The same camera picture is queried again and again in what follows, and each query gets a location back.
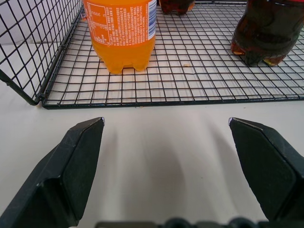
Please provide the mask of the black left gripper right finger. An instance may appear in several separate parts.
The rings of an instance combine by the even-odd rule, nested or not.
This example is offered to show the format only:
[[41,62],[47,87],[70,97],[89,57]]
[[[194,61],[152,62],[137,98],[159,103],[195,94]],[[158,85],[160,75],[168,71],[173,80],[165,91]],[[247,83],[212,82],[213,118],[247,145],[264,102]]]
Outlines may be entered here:
[[230,225],[304,228],[304,157],[274,128],[235,117],[228,124],[242,172],[267,219]]

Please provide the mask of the orange soda bottle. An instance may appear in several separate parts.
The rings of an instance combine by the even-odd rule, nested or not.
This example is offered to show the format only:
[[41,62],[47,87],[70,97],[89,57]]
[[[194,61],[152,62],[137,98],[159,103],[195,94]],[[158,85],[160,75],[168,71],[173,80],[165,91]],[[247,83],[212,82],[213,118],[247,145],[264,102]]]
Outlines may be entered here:
[[93,48],[112,74],[143,71],[156,38],[157,0],[82,0]]

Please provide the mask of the dark cola bottle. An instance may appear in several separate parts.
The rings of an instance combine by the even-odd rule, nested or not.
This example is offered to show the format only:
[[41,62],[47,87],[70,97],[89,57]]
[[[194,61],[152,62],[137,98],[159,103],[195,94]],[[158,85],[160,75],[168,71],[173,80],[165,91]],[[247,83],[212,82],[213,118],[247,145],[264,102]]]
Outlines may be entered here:
[[163,13],[177,11],[179,15],[186,14],[195,5],[195,0],[159,0]]
[[231,52],[248,66],[281,63],[304,26],[304,0],[247,0],[231,41]]

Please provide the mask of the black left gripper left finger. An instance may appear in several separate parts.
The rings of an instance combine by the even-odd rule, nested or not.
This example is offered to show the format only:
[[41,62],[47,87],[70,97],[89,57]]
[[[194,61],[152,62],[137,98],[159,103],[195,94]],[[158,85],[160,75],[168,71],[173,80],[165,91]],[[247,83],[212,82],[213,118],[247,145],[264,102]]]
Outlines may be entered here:
[[105,120],[80,122],[47,153],[0,216],[0,228],[70,228],[84,215]]

